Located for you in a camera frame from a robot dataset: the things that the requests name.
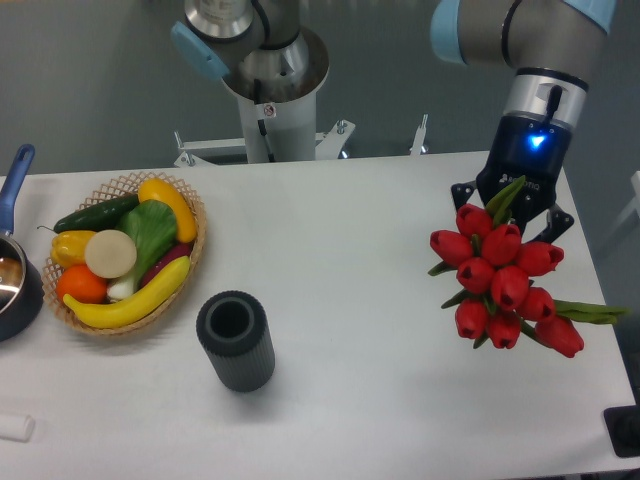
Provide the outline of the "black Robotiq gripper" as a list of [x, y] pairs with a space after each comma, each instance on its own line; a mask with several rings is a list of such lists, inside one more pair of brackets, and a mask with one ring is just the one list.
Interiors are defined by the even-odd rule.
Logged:
[[516, 223], [524, 226], [548, 209], [546, 227], [534, 240], [553, 244], [575, 223], [570, 213], [555, 204], [556, 183], [571, 140], [572, 133], [559, 126], [504, 116], [476, 181], [450, 187], [454, 208], [460, 210], [468, 204], [477, 190], [488, 203], [507, 185], [524, 177], [525, 184], [511, 204]]

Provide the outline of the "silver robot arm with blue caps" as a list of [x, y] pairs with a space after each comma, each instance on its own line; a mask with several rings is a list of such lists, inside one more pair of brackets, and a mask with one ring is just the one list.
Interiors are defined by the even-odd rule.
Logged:
[[[517, 179], [519, 226], [547, 218], [539, 240], [571, 227], [556, 183], [610, 32], [612, 1], [442, 1], [430, 41], [442, 60], [504, 64], [515, 72], [487, 162], [452, 187], [454, 203], [489, 202]], [[188, 1], [171, 30], [182, 58], [236, 97], [252, 163], [313, 160], [316, 94], [329, 68], [322, 40], [300, 23], [296, 1]]]

